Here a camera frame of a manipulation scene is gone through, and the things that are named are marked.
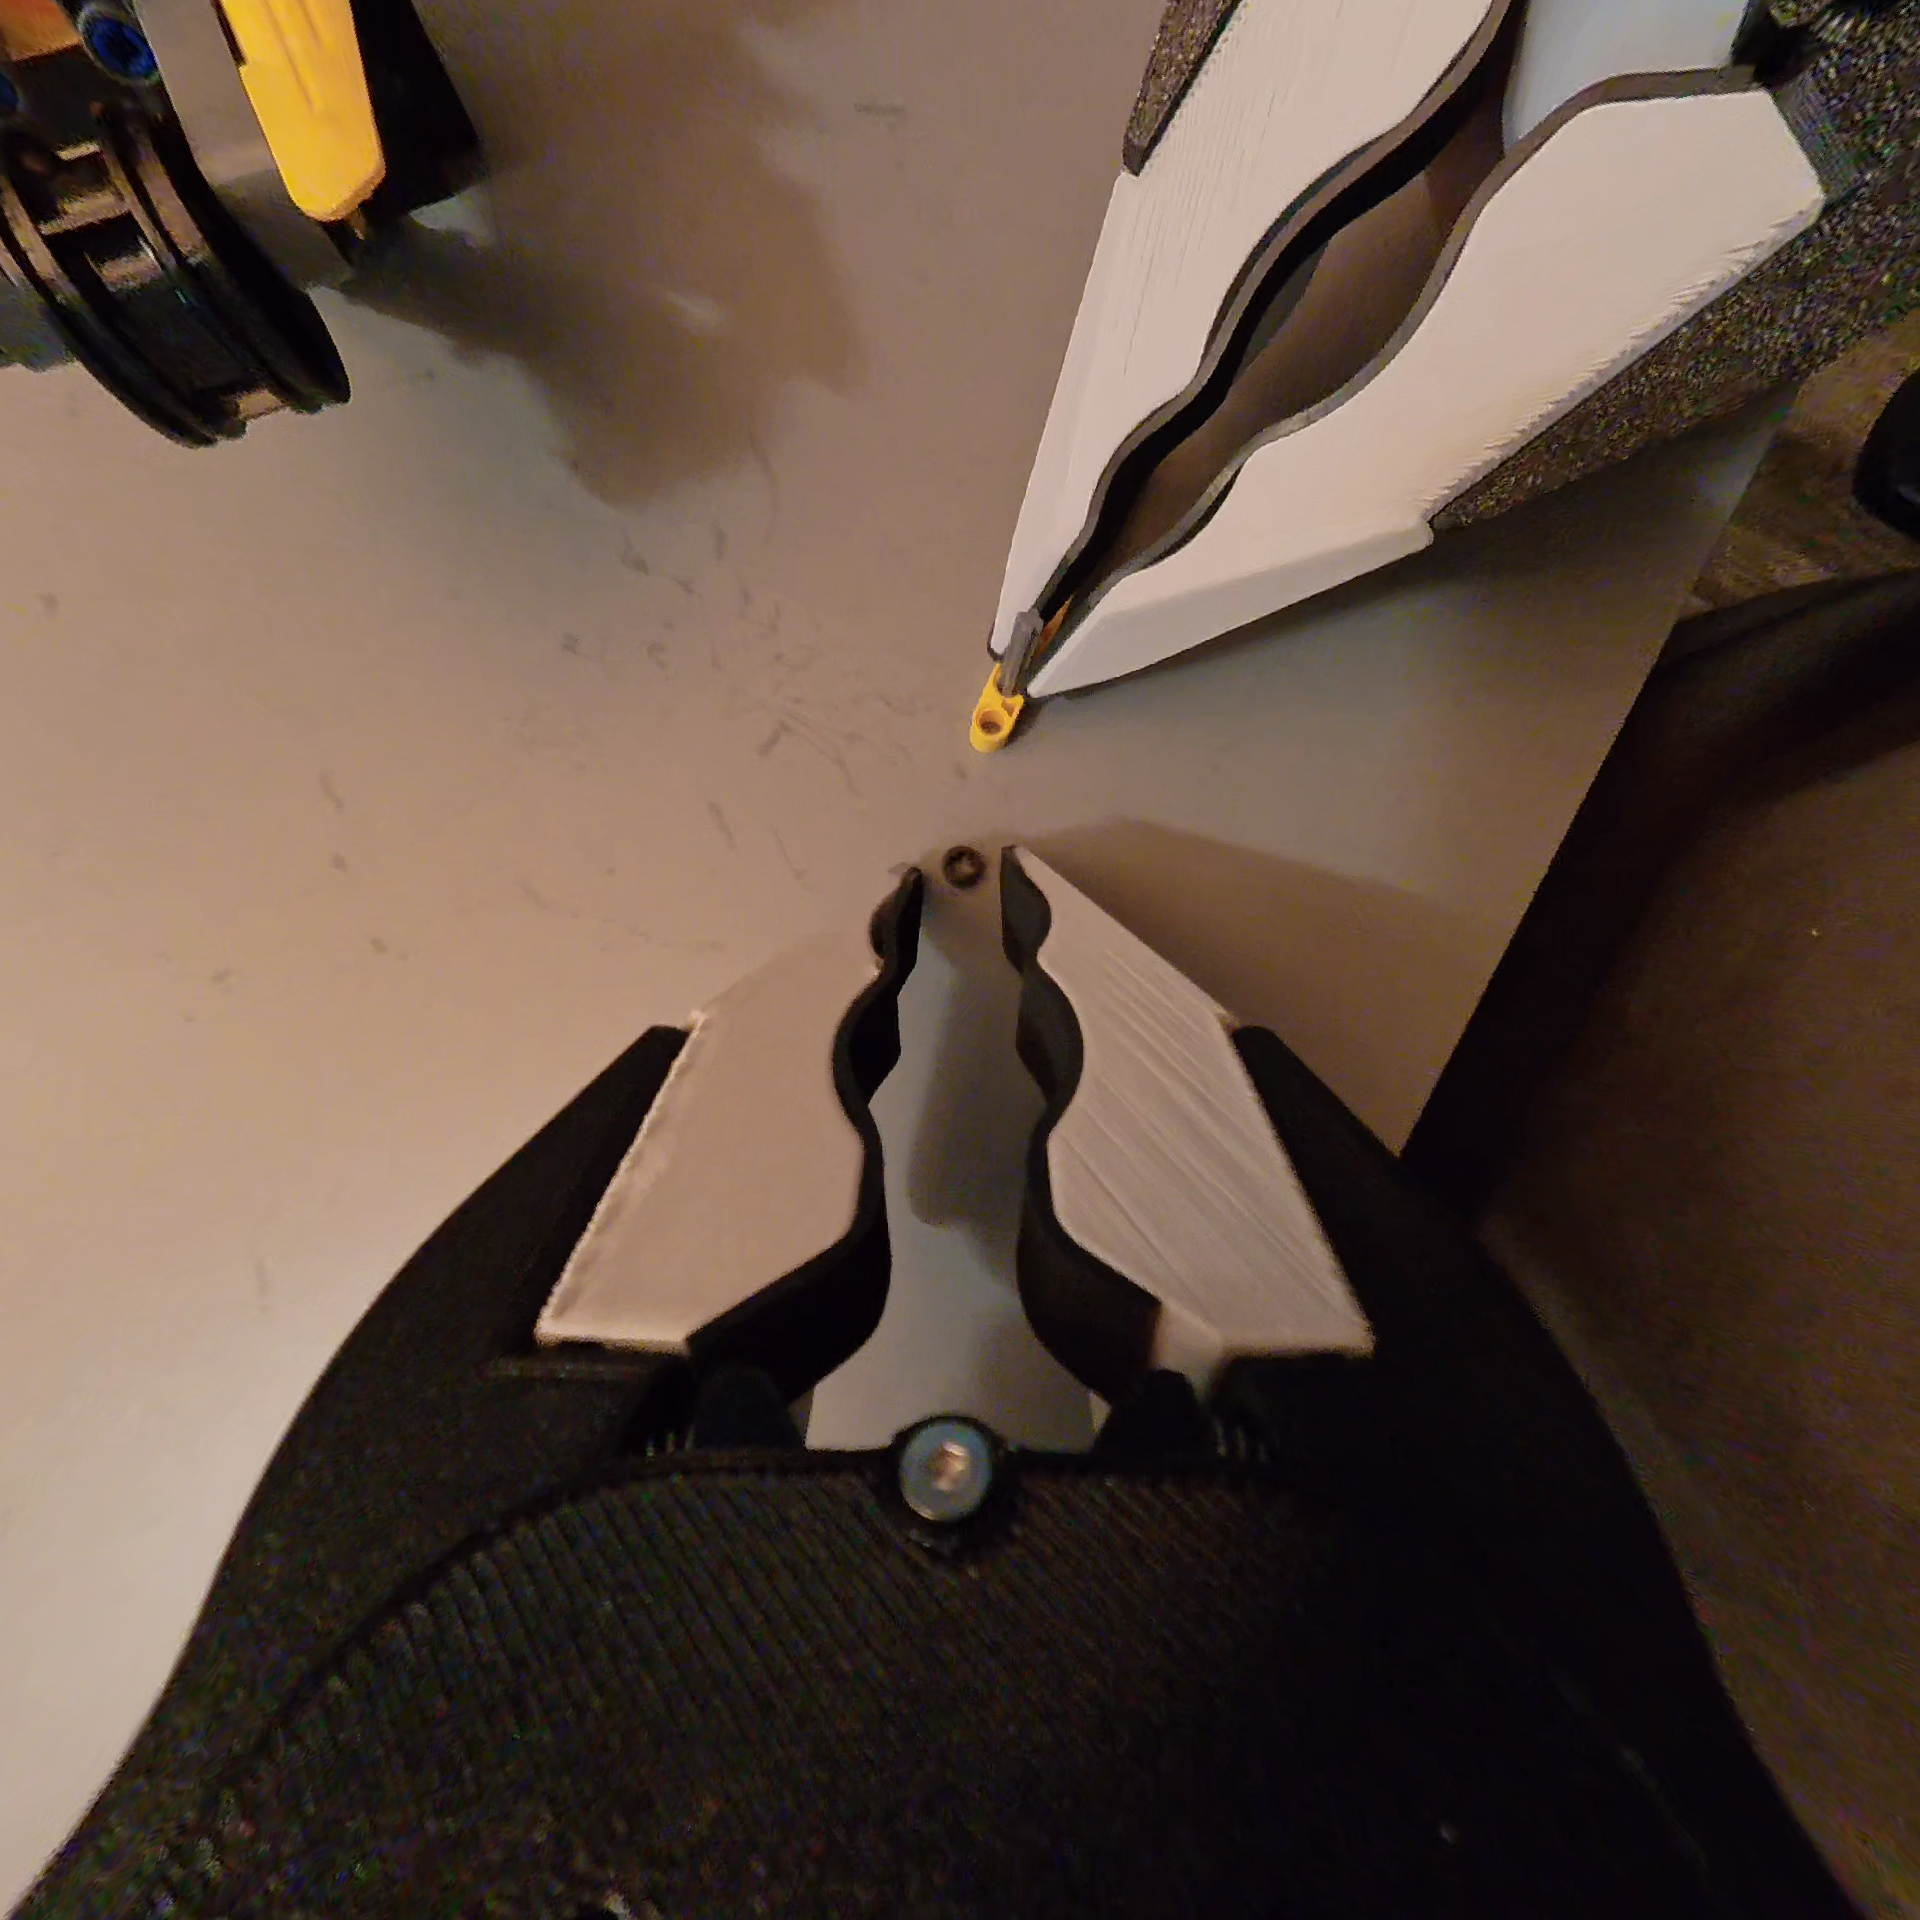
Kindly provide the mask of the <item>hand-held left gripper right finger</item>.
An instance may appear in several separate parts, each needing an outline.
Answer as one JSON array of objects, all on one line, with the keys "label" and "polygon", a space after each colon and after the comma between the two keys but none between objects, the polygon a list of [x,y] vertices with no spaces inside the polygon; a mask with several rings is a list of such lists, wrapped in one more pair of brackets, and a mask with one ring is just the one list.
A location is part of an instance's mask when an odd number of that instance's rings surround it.
[{"label": "hand-held left gripper right finger", "polygon": [[1237,1047],[1240,1023],[1037,853],[1000,859],[1025,1149],[1015,1272],[1046,1352],[1117,1411],[1170,1376],[1366,1360],[1378,1338]]}]

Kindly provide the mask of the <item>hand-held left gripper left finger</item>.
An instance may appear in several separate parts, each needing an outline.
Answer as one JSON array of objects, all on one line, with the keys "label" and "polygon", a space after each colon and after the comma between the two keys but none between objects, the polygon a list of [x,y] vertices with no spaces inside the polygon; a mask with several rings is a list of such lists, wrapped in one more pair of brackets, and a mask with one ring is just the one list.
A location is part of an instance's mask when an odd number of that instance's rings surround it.
[{"label": "hand-held left gripper left finger", "polygon": [[871,1100],[900,1062],[923,877],[700,1008],[535,1319],[540,1354],[741,1366],[797,1403],[890,1291]]}]

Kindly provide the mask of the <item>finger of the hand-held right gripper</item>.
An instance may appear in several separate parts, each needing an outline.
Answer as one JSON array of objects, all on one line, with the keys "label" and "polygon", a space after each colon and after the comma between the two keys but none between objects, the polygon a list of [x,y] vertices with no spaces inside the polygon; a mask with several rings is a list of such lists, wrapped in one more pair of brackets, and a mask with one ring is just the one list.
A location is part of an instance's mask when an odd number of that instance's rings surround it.
[{"label": "finger of the hand-held right gripper", "polygon": [[1734,72],[1599,83],[1500,162],[1393,337],[1244,451],[1194,530],[1071,617],[1034,698],[1100,686],[1426,548],[1443,509],[1805,233],[1822,179]]},{"label": "finger of the hand-held right gripper", "polygon": [[1067,592],[1100,517],[1182,439],[1261,287],[1339,197],[1433,129],[1512,6],[1245,2],[1115,177],[1006,558],[989,650]]}]

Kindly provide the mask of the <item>yellow perforated toy beam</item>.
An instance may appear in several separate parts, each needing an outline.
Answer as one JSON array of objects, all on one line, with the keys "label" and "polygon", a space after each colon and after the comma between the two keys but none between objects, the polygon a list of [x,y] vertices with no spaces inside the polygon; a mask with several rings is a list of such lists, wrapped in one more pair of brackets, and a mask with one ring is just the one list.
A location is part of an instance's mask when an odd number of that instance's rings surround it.
[{"label": "yellow perforated toy beam", "polygon": [[985,685],[979,691],[979,697],[971,708],[969,721],[969,746],[977,755],[995,755],[1013,743],[1021,726],[1029,718],[1029,710],[1037,708],[1041,697],[1036,693],[1036,681],[1041,668],[1052,661],[1052,655],[1058,650],[1058,635],[1067,623],[1067,617],[1073,606],[1073,596],[1067,594],[1052,609],[1048,617],[1040,613],[1040,618],[1046,623],[1043,638],[1037,644],[1031,661],[1029,672],[1023,685],[1023,698],[1019,708],[1003,707],[995,693],[995,666],[1003,649],[995,655],[991,668],[987,670]]}]

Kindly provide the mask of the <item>yellow and black toy vehicle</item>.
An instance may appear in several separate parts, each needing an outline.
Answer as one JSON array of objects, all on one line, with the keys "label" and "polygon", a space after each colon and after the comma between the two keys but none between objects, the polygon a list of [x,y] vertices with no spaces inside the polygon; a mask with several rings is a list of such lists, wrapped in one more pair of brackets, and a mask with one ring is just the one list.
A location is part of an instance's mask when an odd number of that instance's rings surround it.
[{"label": "yellow and black toy vehicle", "polygon": [[313,290],[480,168],[414,4],[5,2],[2,365],[187,449],[340,406]]}]

